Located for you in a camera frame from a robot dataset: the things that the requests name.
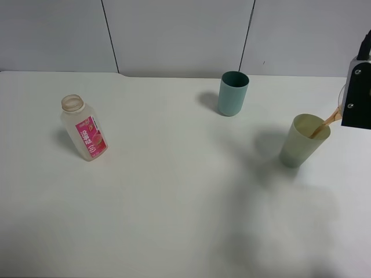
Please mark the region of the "pink label drink bottle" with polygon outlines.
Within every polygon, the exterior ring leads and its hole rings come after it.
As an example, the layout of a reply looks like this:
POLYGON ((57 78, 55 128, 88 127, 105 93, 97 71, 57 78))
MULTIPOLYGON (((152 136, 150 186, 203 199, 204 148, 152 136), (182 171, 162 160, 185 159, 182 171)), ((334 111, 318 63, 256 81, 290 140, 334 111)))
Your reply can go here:
POLYGON ((108 149, 108 143, 92 107, 77 94, 61 101, 61 121, 83 159, 90 162, 108 149))

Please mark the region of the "blue sleeve glass cup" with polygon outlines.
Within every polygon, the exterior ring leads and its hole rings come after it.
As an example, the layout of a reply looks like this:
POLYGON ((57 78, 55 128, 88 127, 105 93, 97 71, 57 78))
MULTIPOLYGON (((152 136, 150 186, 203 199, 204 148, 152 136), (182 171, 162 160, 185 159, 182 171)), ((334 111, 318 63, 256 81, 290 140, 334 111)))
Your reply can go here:
POLYGON ((344 95, 345 93, 345 89, 346 89, 346 85, 344 85, 342 88, 341 88, 341 91, 338 95, 338 109, 339 109, 339 112, 341 114, 343 114, 343 111, 344 111, 344 103, 345 103, 345 99, 346 99, 346 96, 344 95))

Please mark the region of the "teal plastic cup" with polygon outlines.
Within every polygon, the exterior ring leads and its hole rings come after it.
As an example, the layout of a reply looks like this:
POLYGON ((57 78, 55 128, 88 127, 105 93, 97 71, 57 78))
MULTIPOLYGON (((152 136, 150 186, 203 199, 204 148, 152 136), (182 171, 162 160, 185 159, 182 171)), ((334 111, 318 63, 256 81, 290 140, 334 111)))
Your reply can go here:
POLYGON ((239 71, 228 71, 220 82, 217 109, 225 116, 240 112, 249 86, 249 77, 239 71))

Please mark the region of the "pale green plastic cup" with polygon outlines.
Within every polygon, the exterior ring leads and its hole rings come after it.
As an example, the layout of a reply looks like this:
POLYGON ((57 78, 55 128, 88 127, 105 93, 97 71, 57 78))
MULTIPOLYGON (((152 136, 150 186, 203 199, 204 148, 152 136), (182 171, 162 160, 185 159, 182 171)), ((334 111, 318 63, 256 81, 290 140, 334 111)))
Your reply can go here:
POLYGON ((330 136, 330 127, 325 126, 314 138, 310 138, 323 122, 323 119, 311 114, 300 114, 293 119, 279 154, 285 166, 300 167, 330 136))

